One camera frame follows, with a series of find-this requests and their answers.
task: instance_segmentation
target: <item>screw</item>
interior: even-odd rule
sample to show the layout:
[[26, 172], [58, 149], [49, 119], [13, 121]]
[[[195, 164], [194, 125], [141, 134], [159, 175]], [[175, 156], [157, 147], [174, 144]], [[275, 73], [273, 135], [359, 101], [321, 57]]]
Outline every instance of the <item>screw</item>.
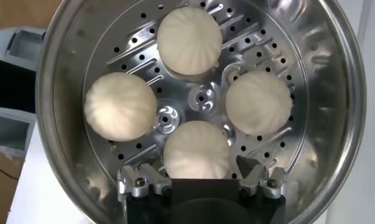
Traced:
[[145, 179], [143, 177], [137, 178], [136, 181], [135, 181], [135, 185], [137, 187], [141, 187], [141, 186], [145, 185]]
[[267, 181], [267, 186], [268, 187], [277, 187], [278, 186], [278, 182], [275, 180], [275, 179], [268, 179]]
[[170, 196], [171, 195], [171, 193], [172, 193], [172, 190], [171, 190], [171, 188], [170, 187], [165, 187], [163, 190], [162, 190], [162, 194], [164, 195], [164, 196]]
[[240, 196], [242, 196], [243, 198], [247, 198], [250, 196], [250, 190], [247, 189], [247, 188], [242, 188], [240, 190]]

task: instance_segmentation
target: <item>floor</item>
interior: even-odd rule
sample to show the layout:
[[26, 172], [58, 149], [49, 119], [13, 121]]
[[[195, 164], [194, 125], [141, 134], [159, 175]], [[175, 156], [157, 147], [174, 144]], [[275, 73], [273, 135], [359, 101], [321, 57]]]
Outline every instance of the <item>floor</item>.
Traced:
[[[47, 28], [61, 0], [0, 0], [0, 29], [30, 26]], [[12, 204], [23, 158], [0, 153], [0, 224]]]
[[0, 0], [0, 29], [13, 26], [47, 28], [61, 0]]

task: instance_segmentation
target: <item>metal clamp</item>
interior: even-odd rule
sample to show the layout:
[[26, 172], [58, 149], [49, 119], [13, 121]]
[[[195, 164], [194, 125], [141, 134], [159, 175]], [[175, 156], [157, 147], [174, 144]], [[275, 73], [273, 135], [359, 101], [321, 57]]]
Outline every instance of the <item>metal clamp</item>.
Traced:
[[243, 197], [251, 197], [256, 195], [261, 187], [265, 197], [277, 199], [285, 191], [285, 182], [286, 173], [283, 168], [275, 167], [272, 175], [268, 177], [266, 167], [258, 164], [246, 178], [239, 181], [240, 193]]
[[280, 198], [285, 188], [286, 174], [285, 170], [275, 167], [270, 178], [263, 185], [263, 195], [268, 198]]
[[247, 175], [247, 177], [239, 181], [240, 193], [242, 196], [251, 197], [256, 195], [258, 187], [267, 179], [267, 176], [265, 166], [254, 166], [253, 170]]
[[132, 194], [136, 198], [145, 197], [149, 194], [148, 182], [140, 177], [132, 166], [124, 166], [119, 170], [117, 184], [119, 201], [123, 201], [123, 196], [127, 194]]
[[142, 164], [138, 169], [139, 173], [144, 176], [150, 184], [152, 184], [154, 193], [161, 196], [168, 196], [171, 194], [170, 178], [160, 175], [158, 171], [149, 164]]
[[149, 185], [154, 193], [161, 196], [171, 194], [171, 179], [160, 175], [149, 164], [142, 164], [135, 171], [132, 166], [123, 166], [117, 173], [119, 201], [123, 202], [127, 194], [141, 198], [149, 194]]

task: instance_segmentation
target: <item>metal surface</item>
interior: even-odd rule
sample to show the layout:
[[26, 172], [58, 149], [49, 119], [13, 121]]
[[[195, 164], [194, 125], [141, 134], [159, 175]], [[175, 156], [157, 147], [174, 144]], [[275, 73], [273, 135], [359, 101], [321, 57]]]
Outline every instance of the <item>metal surface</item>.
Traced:
[[268, 198], [280, 198], [286, 195], [286, 175], [285, 170], [275, 167], [273, 173], [263, 185], [263, 195]]
[[256, 195], [258, 187], [267, 181], [268, 173], [266, 167], [256, 165], [246, 178], [239, 181], [241, 190], [244, 196]]
[[[223, 52], [219, 66], [204, 78], [186, 80], [165, 68], [156, 50], [162, 17], [184, 4], [63, 1], [47, 34], [38, 79], [41, 135], [63, 188], [94, 222], [121, 222], [117, 170], [135, 156], [129, 164], [161, 168], [168, 134], [178, 123], [200, 119], [222, 128], [228, 138], [227, 178], [241, 177], [237, 155], [255, 158], [269, 170], [285, 167], [287, 221], [311, 222], [345, 180], [365, 119], [362, 61], [343, 12], [331, 0], [205, 2], [222, 28]], [[200, 1], [189, 4], [201, 7]], [[224, 114], [223, 93], [250, 70], [277, 75], [294, 98], [289, 122], [270, 136], [245, 136]], [[172, 128], [162, 131], [157, 123], [141, 139], [123, 144], [95, 134], [83, 118], [83, 93], [112, 71], [133, 72], [147, 81], [159, 111], [171, 111], [159, 117], [172, 117], [167, 118]]]

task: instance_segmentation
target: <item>steamed bun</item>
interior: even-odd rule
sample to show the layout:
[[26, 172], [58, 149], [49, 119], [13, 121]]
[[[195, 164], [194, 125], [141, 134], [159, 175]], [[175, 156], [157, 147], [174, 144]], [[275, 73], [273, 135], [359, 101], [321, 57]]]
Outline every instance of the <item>steamed bun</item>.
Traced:
[[292, 100], [281, 79], [264, 72], [249, 72], [230, 86], [225, 107], [237, 129], [247, 135], [265, 135], [287, 122]]
[[221, 179], [230, 168], [230, 147], [214, 125], [190, 121], [168, 138], [163, 163], [171, 178]]
[[223, 37], [219, 25], [206, 11], [182, 7], [162, 20], [157, 43], [167, 67], [183, 75], [198, 75], [217, 64]]
[[154, 123], [156, 98], [143, 79], [114, 72], [102, 76], [87, 92], [85, 116], [93, 130], [106, 139], [134, 140]]

